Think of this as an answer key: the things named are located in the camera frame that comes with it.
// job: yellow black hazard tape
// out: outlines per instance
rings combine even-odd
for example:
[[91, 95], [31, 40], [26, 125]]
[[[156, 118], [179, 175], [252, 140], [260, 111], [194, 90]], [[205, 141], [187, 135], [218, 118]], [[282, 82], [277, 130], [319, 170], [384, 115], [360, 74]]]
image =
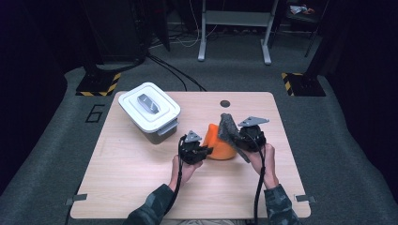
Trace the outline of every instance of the yellow black hazard tape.
[[293, 92], [292, 89], [292, 84], [289, 81], [289, 76], [302, 76], [302, 73], [282, 73], [282, 78], [283, 78], [283, 82], [284, 82], [284, 87], [286, 88], [287, 94], [289, 96], [294, 96], [295, 93]]
[[284, 87], [291, 97], [324, 97], [317, 79], [309, 80], [303, 73], [282, 73]]
[[76, 91], [76, 96], [86, 96], [86, 97], [110, 96], [114, 92], [114, 90], [116, 88], [116, 85], [117, 85], [117, 82], [119, 81], [120, 76], [121, 76], [121, 73], [117, 73], [114, 76], [114, 79], [112, 80], [112, 83], [109, 86], [107, 91], [104, 91], [104, 92], [88, 92], [88, 91], [78, 92], [78, 91]]

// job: orange object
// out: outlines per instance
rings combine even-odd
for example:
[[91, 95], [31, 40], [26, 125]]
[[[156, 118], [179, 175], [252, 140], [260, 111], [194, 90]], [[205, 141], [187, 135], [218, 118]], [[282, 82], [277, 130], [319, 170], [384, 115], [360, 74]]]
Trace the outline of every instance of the orange object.
[[205, 136], [205, 140], [202, 143], [202, 146], [212, 147], [213, 152], [211, 155], [208, 155], [209, 158], [213, 159], [229, 159], [233, 158], [237, 151], [227, 142], [221, 140], [218, 137], [219, 126], [210, 124], [208, 125], [208, 131]]

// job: camouflage sleeve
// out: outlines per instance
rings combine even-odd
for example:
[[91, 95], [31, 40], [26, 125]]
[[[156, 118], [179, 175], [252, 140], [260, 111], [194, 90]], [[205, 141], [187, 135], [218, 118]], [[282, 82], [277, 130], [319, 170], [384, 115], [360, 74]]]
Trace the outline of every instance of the camouflage sleeve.
[[264, 191], [269, 225], [299, 225], [299, 218], [282, 185]]
[[161, 185], [154, 190], [147, 198], [145, 203], [132, 211], [123, 225], [134, 224], [161, 224], [164, 212], [172, 200], [174, 192], [166, 185]]

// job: container lid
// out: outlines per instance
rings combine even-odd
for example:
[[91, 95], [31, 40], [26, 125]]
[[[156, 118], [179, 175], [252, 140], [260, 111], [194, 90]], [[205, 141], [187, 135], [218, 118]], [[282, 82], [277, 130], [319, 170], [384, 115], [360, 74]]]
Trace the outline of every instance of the container lid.
[[157, 131], [181, 112], [178, 104], [152, 82], [145, 82], [121, 95], [119, 104], [146, 133]]

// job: person's arm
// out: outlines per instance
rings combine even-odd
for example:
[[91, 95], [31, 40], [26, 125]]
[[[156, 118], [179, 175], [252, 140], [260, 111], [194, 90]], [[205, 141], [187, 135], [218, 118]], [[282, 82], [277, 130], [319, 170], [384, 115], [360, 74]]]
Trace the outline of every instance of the person's arm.
[[292, 208], [292, 202], [287, 197], [281, 184], [264, 190], [266, 196], [266, 206], [268, 224], [298, 225], [299, 218]]
[[[123, 222], [123, 225], [157, 225], [161, 224], [164, 213], [166, 212], [170, 201], [173, 199], [174, 192], [176, 191], [176, 183], [178, 180], [179, 171], [179, 158], [174, 156], [173, 158], [173, 169], [170, 183], [168, 186], [161, 185], [154, 190], [147, 198], [145, 203], [132, 211], [127, 219]], [[182, 166], [181, 183], [182, 188], [185, 183], [190, 180], [193, 172], [201, 167], [203, 161], [197, 162], [194, 165], [184, 163]]]
[[174, 192], [166, 185], [161, 185], [153, 191], [145, 203], [132, 211], [129, 217], [123, 222], [123, 225], [133, 224], [161, 224], [164, 212], [172, 200]]
[[[266, 143], [261, 149], [264, 156], [266, 173], [264, 175], [264, 190], [266, 196], [266, 207], [268, 215], [268, 224], [272, 225], [297, 225], [301, 224], [299, 218], [292, 208], [292, 202], [286, 195], [275, 172], [275, 148]], [[244, 151], [251, 161], [254, 170], [260, 174], [263, 166], [260, 154], [258, 152]]]

